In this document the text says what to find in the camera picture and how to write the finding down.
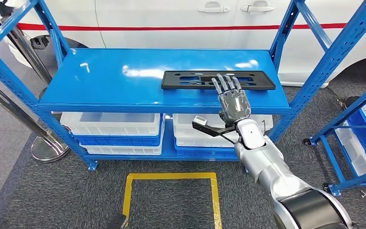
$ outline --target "red stripe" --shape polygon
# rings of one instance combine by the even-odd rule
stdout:
[[[341,29],[346,23],[321,24],[324,29]],[[61,31],[180,31],[180,30],[277,30],[279,25],[192,26],[192,27],[92,27],[60,25]],[[45,30],[44,25],[19,23],[20,30]],[[293,29],[309,29],[308,25],[294,25]]]

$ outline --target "blue shelf top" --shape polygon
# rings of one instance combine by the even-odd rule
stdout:
[[[253,114],[286,114],[289,104],[269,51],[72,49],[38,106],[49,111],[218,113],[215,90],[161,89],[164,71],[264,71],[269,91],[247,91]]]

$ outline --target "caster wheel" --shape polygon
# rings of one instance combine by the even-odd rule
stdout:
[[[311,146],[311,140],[309,138],[304,138],[302,139],[302,144],[306,145],[306,146]]]

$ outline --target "white car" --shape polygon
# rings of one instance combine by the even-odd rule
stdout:
[[[25,0],[0,0],[19,7]],[[89,48],[269,49],[290,0],[46,0],[72,46]],[[334,40],[363,0],[307,0]],[[34,10],[18,27],[36,49],[49,42]],[[5,39],[19,62],[23,56]],[[285,43],[279,69],[283,85],[300,86],[323,55],[303,17]],[[366,34],[325,85],[366,58]]]

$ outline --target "car door handle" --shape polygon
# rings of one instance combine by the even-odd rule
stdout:
[[[198,8],[197,10],[203,13],[226,13],[229,11],[229,8],[221,5],[217,1],[208,1],[204,4],[204,7]]]
[[[274,10],[274,6],[242,6],[241,10],[244,12],[268,12]]]
[[[268,12],[274,10],[274,6],[270,6],[266,0],[256,0],[251,5],[241,7],[244,12]]]

